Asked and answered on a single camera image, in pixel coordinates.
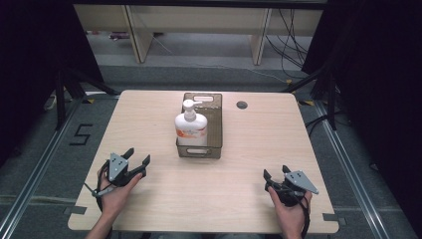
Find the aluminum rail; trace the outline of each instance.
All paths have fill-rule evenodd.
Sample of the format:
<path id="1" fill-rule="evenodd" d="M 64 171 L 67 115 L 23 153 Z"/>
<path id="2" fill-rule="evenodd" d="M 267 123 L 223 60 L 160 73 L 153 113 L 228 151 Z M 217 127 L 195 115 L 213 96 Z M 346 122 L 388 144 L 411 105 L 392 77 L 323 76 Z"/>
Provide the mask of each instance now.
<path id="1" fill-rule="evenodd" d="M 67 119 L 64 121 L 62 127 L 56 130 L 53 134 L 52 139 L 50 140 L 40 160 L 25 183 L 25 186 L 22 188 L 19 196 L 16 198 L 6 217 L 3 218 L 0 227 L 0 235 L 2 239 L 9 239 L 12 236 L 16 226 L 18 225 L 22 215 L 25 212 L 25 209 L 28 206 L 28 203 L 31 201 L 32 195 L 34 194 L 35 190 L 41 182 L 41 179 L 47 171 L 53 155 L 68 129 L 71 118 L 81 103 L 82 99 L 74 100 L 71 103 L 71 106 L 68 110 Z"/>
<path id="2" fill-rule="evenodd" d="M 320 117 L 326 115 L 326 110 L 323 106 L 323 103 L 321 102 L 316 102 L 316 111 Z M 362 212 L 368 221 L 369 227 L 372 230 L 374 237 L 382 239 L 390 238 L 382 218 L 375 208 L 375 205 L 372 202 L 370 196 L 368 195 L 362 181 L 360 180 L 359 175 L 354 169 L 353 163 L 350 160 L 346 150 L 344 149 L 337 132 L 331 129 L 331 126 L 327 120 L 323 121 L 323 127 L 326 134 L 328 135 L 332 147 L 335 150 L 335 153 L 337 154 L 338 160 L 344 170 L 344 173 L 348 179 L 348 182 L 350 183 L 350 186 L 354 192 L 354 195 L 356 196 Z"/>

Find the human hand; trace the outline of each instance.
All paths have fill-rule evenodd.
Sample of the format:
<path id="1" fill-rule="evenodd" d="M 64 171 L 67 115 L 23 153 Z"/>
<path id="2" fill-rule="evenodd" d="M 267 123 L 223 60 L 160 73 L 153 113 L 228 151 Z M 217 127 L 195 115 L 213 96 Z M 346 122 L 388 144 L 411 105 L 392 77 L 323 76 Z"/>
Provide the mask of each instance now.
<path id="1" fill-rule="evenodd" d="M 113 191 L 106 193 L 102 196 L 102 215 L 97 221 L 96 225 L 93 227 L 93 229 L 88 233 L 86 239 L 103 239 L 107 237 L 112 227 L 112 224 L 114 223 L 118 214 L 121 212 L 124 205 L 126 204 L 130 192 L 142 178 L 142 173 L 139 173 L 126 186 L 115 187 L 114 185 L 110 185 L 110 182 L 106 179 L 105 170 L 100 170 L 99 175 L 100 174 L 100 190 L 104 190 L 108 186 L 112 186 L 114 187 L 114 189 Z"/>
<path id="2" fill-rule="evenodd" d="M 102 173 L 101 190 L 107 186 L 114 187 L 114 190 L 102 196 L 103 215 L 116 218 L 126 204 L 130 192 L 141 179 L 142 173 L 139 173 L 126 186 L 115 187 L 114 185 L 110 185 L 110 182 L 106 179 L 106 173 L 104 171 Z"/>
<path id="3" fill-rule="evenodd" d="M 276 207 L 277 222 L 282 229 L 283 235 L 287 239 L 302 238 L 301 234 L 305 225 L 305 215 L 301 206 L 297 204 L 293 207 L 287 207 L 280 201 L 279 195 L 273 187 L 268 187 L 268 191 Z M 313 195 L 307 191 L 305 197 L 302 199 L 302 204 L 309 209 L 310 213 L 312 198 Z"/>

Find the wooden table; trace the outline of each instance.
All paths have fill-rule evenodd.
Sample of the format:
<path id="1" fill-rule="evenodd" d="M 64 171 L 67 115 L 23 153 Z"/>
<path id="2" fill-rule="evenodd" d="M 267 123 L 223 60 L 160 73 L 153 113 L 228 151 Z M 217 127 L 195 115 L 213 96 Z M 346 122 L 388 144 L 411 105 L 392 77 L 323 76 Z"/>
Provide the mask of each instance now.
<path id="1" fill-rule="evenodd" d="M 223 95 L 223 147 L 220 159 L 181 158 L 174 118 L 185 92 L 125 91 L 111 116 L 86 183 L 97 185 L 97 171 L 111 152 L 134 147 L 129 169 L 150 154 L 147 176 L 133 189 L 113 225 L 121 231 L 280 233 L 273 202 L 264 190 L 263 170 L 283 181 L 282 166 L 303 170 L 319 191 L 313 197 L 309 233 L 334 233 L 324 221 L 333 209 L 295 97 L 273 93 Z M 245 110 L 238 101 L 248 104 Z M 90 230 L 101 213 L 82 186 L 69 227 Z"/>

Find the pump bottle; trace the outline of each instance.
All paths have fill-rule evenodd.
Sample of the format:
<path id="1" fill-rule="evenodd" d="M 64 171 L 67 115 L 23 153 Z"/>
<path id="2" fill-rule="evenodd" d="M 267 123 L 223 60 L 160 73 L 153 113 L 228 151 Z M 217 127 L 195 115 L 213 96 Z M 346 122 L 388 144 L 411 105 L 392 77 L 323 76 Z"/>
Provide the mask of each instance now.
<path id="1" fill-rule="evenodd" d="M 195 105 L 202 102 L 185 100 L 184 113 L 178 115 L 174 121 L 179 145 L 207 146 L 207 118 L 195 111 Z"/>

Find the plastic container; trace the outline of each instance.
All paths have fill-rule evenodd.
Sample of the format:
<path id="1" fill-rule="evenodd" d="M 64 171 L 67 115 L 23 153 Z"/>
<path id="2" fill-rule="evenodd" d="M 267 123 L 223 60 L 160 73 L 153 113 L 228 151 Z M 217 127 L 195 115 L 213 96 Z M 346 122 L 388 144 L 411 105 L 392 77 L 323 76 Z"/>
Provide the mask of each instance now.
<path id="1" fill-rule="evenodd" d="M 192 100 L 202 102 L 195 106 L 196 115 L 207 118 L 207 145 L 183 145 L 176 140 L 177 151 L 180 157 L 220 158 L 223 146 L 222 103 L 221 94 L 186 93 L 183 101 Z"/>

